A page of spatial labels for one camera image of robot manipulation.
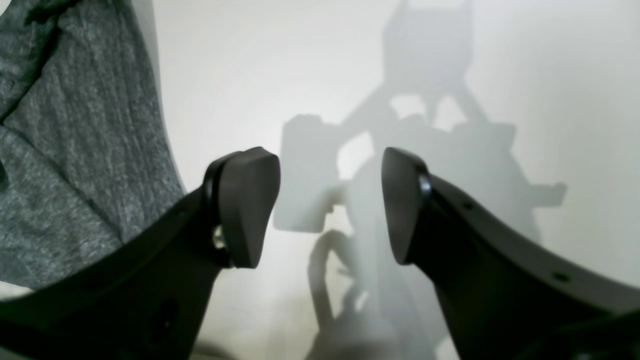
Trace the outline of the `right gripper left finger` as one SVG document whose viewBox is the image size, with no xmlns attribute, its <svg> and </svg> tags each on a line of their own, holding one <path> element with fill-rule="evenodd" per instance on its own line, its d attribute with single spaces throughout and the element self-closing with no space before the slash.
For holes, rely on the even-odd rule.
<svg viewBox="0 0 640 360">
<path fill-rule="evenodd" d="M 258 267 L 281 187 L 261 146 L 212 162 L 201 187 L 111 255 L 1 303 L 3 360 L 187 360 L 215 280 Z"/>
</svg>

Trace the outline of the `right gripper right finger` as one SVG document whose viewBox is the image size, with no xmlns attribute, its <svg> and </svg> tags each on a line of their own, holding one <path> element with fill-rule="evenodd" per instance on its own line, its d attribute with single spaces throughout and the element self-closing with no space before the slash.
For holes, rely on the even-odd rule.
<svg viewBox="0 0 640 360">
<path fill-rule="evenodd" d="M 638 287 L 533 243 L 414 153 L 388 147 L 390 246 L 432 282 L 462 360 L 637 360 Z"/>
</svg>

